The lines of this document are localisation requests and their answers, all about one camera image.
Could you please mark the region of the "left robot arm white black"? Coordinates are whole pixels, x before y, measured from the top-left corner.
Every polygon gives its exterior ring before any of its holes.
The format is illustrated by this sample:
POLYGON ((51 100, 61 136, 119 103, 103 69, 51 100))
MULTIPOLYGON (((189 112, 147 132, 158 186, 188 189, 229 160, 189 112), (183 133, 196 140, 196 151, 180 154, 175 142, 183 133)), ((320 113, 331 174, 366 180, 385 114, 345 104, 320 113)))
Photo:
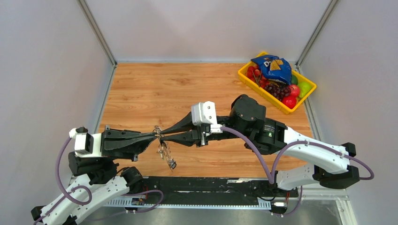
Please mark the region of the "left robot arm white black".
POLYGON ((144 204, 150 191, 143 184, 143 176, 135 167, 119 169, 115 160, 136 161, 157 138, 156 132, 106 128, 90 134, 85 127, 71 129, 56 159, 56 182, 61 194, 48 205, 31 210, 34 224, 77 225, 122 195, 136 197, 136 205, 144 204), (60 162, 71 141, 75 144, 68 162, 75 180, 65 187, 59 177, 60 162))

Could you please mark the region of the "metal key organizer ring plate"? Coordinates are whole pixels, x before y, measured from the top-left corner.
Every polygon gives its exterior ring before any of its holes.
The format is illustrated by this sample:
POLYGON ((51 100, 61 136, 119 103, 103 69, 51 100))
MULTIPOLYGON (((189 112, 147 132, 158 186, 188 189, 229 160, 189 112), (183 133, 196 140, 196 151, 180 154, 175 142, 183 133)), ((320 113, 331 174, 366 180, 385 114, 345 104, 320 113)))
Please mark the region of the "metal key organizer ring plate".
POLYGON ((172 156, 171 156, 171 151, 169 149, 169 146, 168 146, 168 144, 165 141, 163 141, 161 139, 163 137, 163 135, 160 134, 161 128, 159 126, 154 126, 154 130, 153 131, 157 133, 157 137, 158 137, 158 140, 159 140, 159 143, 160 143, 159 147, 158 147, 158 150, 157 150, 157 153, 160 155, 161 159, 164 160, 167 163, 167 165, 168 165, 168 161, 170 159, 173 159, 172 156))

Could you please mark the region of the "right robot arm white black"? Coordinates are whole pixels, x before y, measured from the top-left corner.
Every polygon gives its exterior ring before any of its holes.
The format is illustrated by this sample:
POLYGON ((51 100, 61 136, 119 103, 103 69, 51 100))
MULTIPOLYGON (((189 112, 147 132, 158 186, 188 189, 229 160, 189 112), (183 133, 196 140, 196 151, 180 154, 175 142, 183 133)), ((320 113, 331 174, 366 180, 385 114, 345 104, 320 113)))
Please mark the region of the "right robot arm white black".
POLYGON ((240 138, 258 158, 273 195, 318 183, 345 189, 360 181, 352 143, 331 145, 302 135, 266 117, 266 108, 255 99, 238 96, 228 116, 218 116, 213 102, 201 102, 178 123, 160 132, 161 140, 202 147, 210 141, 240 138))

